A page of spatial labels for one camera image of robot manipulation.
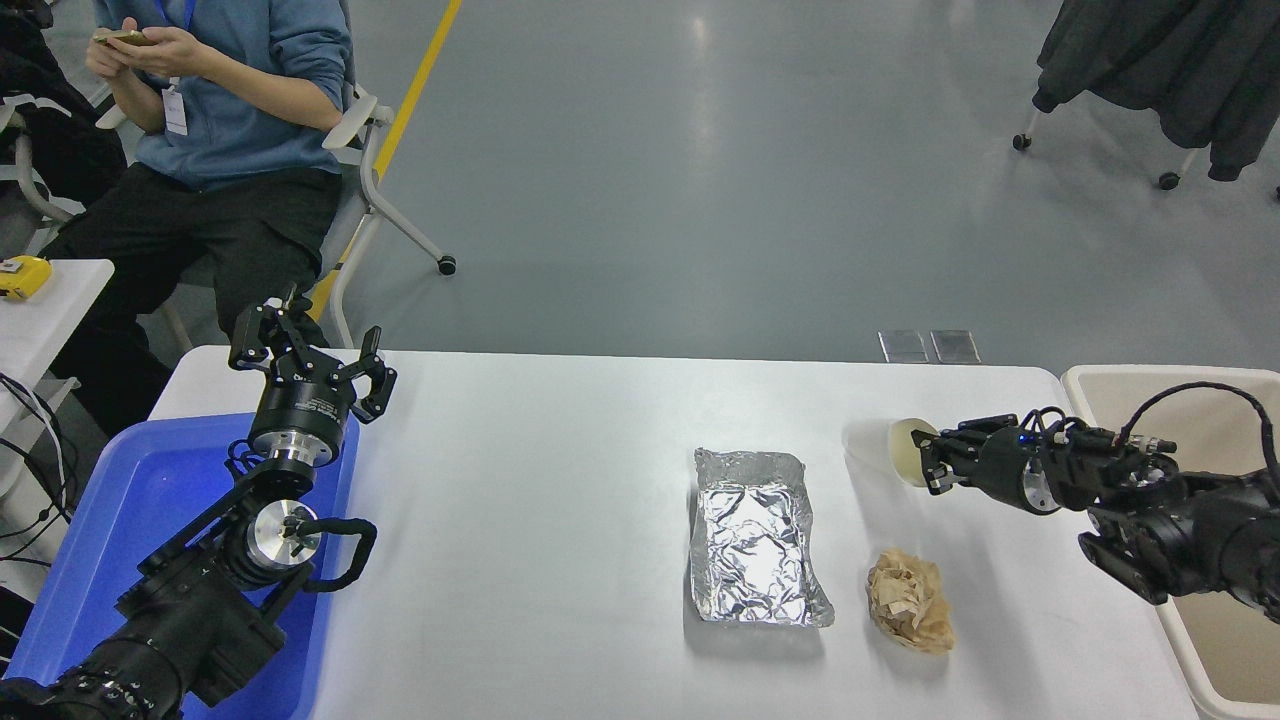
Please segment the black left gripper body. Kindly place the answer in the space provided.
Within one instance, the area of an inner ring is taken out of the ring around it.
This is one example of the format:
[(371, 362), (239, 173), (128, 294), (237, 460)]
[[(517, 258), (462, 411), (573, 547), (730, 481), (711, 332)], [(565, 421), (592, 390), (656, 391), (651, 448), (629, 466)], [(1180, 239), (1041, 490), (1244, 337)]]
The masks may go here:
[(355, 402), (349, 380), (332, 382), (340, 365), (340, 360), (317, 354), (308, 360), (292, 355), (273, 359), (250, 428), (250, 446), (261, 455), (287, 445), (301, 447), (310, 456), (339, 455)]

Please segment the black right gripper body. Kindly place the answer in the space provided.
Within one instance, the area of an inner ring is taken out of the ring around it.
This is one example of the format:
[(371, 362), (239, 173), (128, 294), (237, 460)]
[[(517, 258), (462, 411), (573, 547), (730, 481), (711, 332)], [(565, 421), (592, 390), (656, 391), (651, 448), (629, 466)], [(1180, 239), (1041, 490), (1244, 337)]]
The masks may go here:
[(1032, 454), (1021, 443), (1019, 425), (1001, 428), (982, 445), (974, 470), (974, 487), (1012, 507), (1038, 507), (1037, 491), (1028, 495), (1027, 469)]

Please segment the person's left hand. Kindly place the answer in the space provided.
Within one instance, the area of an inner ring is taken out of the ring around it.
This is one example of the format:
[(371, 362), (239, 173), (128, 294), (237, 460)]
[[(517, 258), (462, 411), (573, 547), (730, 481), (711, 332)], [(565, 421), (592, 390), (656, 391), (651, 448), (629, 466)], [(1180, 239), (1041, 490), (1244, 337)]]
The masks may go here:
[(166, 78), (209, 74), (211, 49), (191, 32), (175, 27), (148, 27), (141, 33), (152, 44), (131, 50), (132, 68)]

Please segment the person's right hand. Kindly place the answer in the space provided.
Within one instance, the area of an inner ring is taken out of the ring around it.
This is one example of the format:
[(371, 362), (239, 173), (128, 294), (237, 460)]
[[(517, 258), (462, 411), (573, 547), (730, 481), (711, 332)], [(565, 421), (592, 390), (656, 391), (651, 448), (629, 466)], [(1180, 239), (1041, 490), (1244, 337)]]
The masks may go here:
[(131, 61), (136, 59), (140, 50), (147, 49), (151, 46), (125, 44), (114, 38), (105, 42), (90, 40), (84, 51), (84, 67), (109, 83), (138, 79)]

